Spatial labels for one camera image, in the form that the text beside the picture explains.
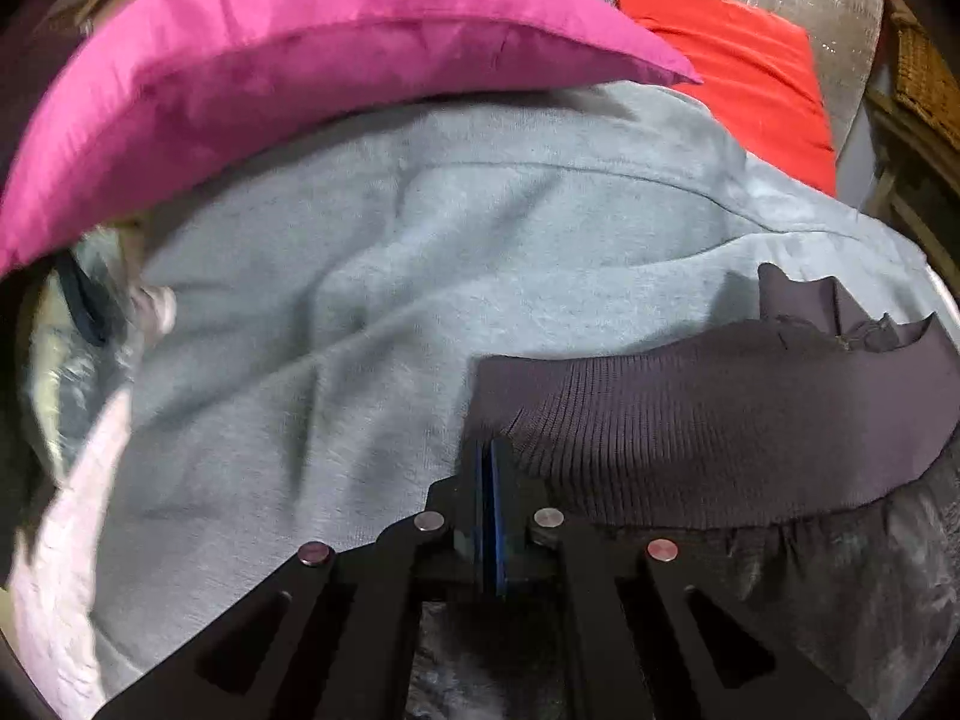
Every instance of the dark gray fabric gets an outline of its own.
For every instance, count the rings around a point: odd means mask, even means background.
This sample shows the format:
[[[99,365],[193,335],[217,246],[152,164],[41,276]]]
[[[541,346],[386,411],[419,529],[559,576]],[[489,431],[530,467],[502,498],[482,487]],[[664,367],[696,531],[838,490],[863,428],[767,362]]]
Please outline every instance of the dark gray fabric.
[[[797,285],[771,265],[760,296],[776,319],[649,352],[483,360],[466,430],[510,437],[522,469],[608,525],[767,525],[926,471],[960,416],[960,357],[939,320],[902,346],[835,280]]]
[[[630,357],[484,360],[466,433],[510,437],[556,504],[611,538],[671,529],[685,560],[874,717],[898,717],[960,621],[960,356],[936,317],[901,332],[837,279],[797,283],[770,264],[760,315]],[[455,649],[436,627],[424,653]],[[421,665],[448,683],[449,668]],[[506,673],[508,695],[554,685]]]
[[[43,260],[0,280],[0,586],[13,565],[17,528],[32,531],[53,493],[32,451],[37,430],[17,391],[30,313],[49,269]]]
[[[422,507],[478,358],[635,354],[756,319],[764,262],[838,276],[872,317],[940,307],[914,245],[631,84],[345,119],[150,230],[176,324],[133,385],[98,549],[107,695],[299,543],[347,549]],[[457,716],[506,716],[498,689]]]
[[[21,400],[37,423],[34,450],[57,487],[66,484],[104,403],[136,368],[143,343],[117,232],[91,230],[70,256],[103,313],[106,343],[80,333],[88,298],[69,295],[54,271],[25,317],[30,343],[19,370]]]

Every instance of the light blue fabric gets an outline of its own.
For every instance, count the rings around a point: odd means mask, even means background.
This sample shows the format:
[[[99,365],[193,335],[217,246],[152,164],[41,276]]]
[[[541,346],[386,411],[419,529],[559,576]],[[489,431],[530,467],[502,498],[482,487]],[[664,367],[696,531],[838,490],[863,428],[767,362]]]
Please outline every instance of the light blue fabric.
[[[478,357],[755,317],[763,262],[835,275],[874,317],[942,309],[910,242],[747,155],[696,101],[631,84],[346,119],[152,232],[146,279],[178,312],[134,384],[100,543],[108,695],[299,543],[347,549],[420,509],[453,473]]]

